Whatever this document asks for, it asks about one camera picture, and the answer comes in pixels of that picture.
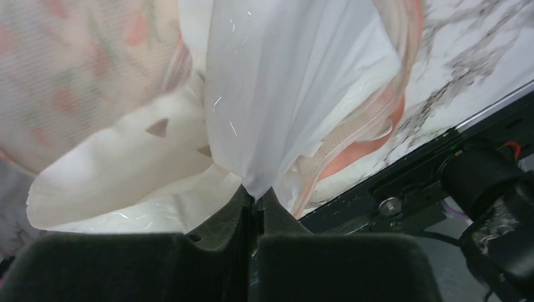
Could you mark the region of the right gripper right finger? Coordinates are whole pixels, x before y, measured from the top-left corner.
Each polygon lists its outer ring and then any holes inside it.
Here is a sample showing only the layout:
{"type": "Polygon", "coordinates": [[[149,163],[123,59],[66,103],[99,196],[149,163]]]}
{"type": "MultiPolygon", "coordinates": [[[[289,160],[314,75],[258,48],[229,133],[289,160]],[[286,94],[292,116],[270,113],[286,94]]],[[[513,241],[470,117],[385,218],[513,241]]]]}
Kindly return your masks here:
{"type": "Polygon", "coordinates": [[[278,201],[258,200],[260,301],[441,301],[426,254],[407,235],[314,235],[278,201]]]}

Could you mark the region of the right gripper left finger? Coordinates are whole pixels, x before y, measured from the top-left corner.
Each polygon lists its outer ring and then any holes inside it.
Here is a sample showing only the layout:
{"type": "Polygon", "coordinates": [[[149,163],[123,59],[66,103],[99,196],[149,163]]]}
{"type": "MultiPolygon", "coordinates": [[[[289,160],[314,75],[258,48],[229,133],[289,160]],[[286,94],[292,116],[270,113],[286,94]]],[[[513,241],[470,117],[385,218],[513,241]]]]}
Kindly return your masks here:
{"type": "Polygon", "coordinates": [[[252,206],[239,188],[190,233],[53,233],[9,268],[2,301],[246,301],[252,206]]]}

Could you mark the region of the white bra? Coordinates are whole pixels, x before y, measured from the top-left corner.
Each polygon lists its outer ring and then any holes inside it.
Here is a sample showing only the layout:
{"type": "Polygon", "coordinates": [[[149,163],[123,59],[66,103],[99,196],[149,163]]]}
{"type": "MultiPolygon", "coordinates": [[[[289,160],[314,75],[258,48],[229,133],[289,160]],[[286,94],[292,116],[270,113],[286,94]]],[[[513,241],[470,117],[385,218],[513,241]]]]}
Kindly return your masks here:
{"type": "Polygon", "coordinates": [[[404,110],[420,1],[214,1],[204,67],[41,172],[41,230],[186,233],[239,186],[301,216],[316,184],[380,148],[404,110]]]}

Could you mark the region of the peach floral mesh laundry bag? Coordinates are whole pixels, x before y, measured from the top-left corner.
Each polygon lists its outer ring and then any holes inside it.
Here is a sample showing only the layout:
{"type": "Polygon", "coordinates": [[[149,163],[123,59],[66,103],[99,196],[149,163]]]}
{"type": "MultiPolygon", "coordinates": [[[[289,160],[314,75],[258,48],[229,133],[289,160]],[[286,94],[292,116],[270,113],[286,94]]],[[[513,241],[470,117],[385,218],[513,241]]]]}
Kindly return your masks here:
{"type": "Polygon", "coordinates": [[[183,87],[204,67],[210,24],[193,7],[210,2],[2,1],[1,158],[34,182],[90,135],[183,87]]]}

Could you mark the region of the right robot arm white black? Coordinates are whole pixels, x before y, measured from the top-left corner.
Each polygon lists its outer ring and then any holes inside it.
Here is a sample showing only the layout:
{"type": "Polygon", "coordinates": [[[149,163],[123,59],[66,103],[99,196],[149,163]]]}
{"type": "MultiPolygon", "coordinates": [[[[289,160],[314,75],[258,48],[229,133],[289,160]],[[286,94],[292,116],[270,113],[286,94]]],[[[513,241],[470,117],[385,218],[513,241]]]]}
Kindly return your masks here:
{"type": "Polygon", "coordinates": [[[415,238],[457,246],[502,301],[533,300],[533,173],[462,150],[442,186],[472,220],[458,239],[424,231],[314,235],[273,191],[239,187],[187,234],[52,235],[1,281],[2,301],[441,301],[415,238]]]}

